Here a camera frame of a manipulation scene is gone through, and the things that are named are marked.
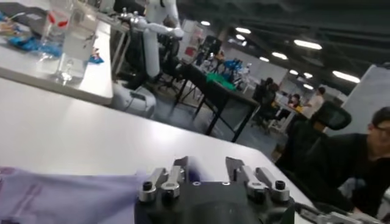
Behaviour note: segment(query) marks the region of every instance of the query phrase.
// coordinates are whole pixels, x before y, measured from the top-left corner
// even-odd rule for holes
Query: cable
[[[133,103],[133,101],[135,100],[135,97],[133,97],[132,101],[130,101],[130,103],[128,104],[127,107],[125,107],[125,109],[123,110],[123,112],[126,112],[127,109],[129,109],[129,107],[131,106],[131,104]]]

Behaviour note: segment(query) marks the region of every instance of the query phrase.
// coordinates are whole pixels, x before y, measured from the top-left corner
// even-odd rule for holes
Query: purple cloth
[[[20,224],[134,223],[145,175],[41,175],[0,167],[0,220]]]

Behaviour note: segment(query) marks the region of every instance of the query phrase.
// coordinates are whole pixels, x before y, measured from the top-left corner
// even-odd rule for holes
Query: fluorescent light
[[[283,59],[283,60],[287,60],[287,56],[285,56],[285,55],[282,54],[282,53],[273,52],[272,55],[275,56],[275,57],[281,58],[281,59]]]
[[[239,31],[240,33],[250,34],[250,30],[249,29],[237,27],[236,30]]]
[[[348,75],[348,74],[345,74],[345,73],[342,73],[342,72],[339,72],[339,71],[333,71],[333,75],[339,77],[340,79],[348,80],[350,82],[354,82],[354,83],[359,83],[360,82],[359,78],[356,78],[355,76]]]
[[[210,25],[210,23],[209,22],[207,22],[207,21],[202,21],[202,22],[200,22],[203,26],[209,26]]]
[[[298,75],[298,72],[295,71],[295,70],[290,70],[290,74],[293,74],[293,75]]]
[[[312,43],[312,42],[307,42],[307,41],[303,41],[303,40],[294,40],[294,43],[296,45],[298,45],[298,46],[301,46],[301,47],[312,48],[312,49],[315,49],[315,50],[321,50],[322,49],[321,45],[319,45],[319,44]]]
[[[307,85],[307,84],[303,84],[303,87],[310,90],[314,89],[311,85]]]
[[[306,79],[310,79],[310,78],[312,78],[312,77],[313,77],[313,75],[312,75],[312,74],[310,74],[310,73],[307,73],[307,72],[303,73],[303,75],[306,77]]]
[[[260,57],[260,60],[265,61],[265,62],[269,62],[268,58],[264,58],[264,57]]]
[[[239,39],[239,40],[245,40],[245,37],[242,36],[241,34],[237,34],[236,37],[237,37],[237,39]]]

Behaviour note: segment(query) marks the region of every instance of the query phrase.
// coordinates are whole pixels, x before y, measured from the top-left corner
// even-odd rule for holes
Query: metal bracket
[[[249,166],[242,166],[237,170],[242,172],[245,179],[247,179],[247,194],[252,198],[262,197],[265,194],[265,190],[268,188],[263,182],[259,181],[252,169]]]
[[[157,188],[161,185],[161,183],[165,182],[166,179],[167,175],[165,168],[155,169],[149,179],[143,183],[143,186],[139,191],[138,198],[140,201],[154,201]]]
[[[317,224],[328,223],[342,223],[342,224],[363,224],[363,222],[355,220],[353,218],[331,212],[329,215],[319,215],[317,218]]]
[[[267,168],[256,168],[255,175],[257,179],[264,181],[265,184],[271,189],[272,199],[280,202],[289,200],[290,190],[288,187],[286,187],[285,182],[276,179]]]
[[[161,185],[161,188],[168,193],[171,198],[176,198],[180,195],[179,183],[183,181],[183,172],[180,166],[173,166],[168,180]]]

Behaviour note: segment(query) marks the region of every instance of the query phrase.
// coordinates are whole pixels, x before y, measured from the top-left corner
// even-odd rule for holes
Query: robotic arm
[[[163,25],[167,16],[173,20],[175,28]],[[125,13],[125,17],[130,18],[133,26],[143,30],[146,72],[149,76],[155,77],[160,73],[157,34],[177,38],[184,36],[179,23],[176,0],[148,0],[145,17],[138,16],[136,13],[134,15]]]

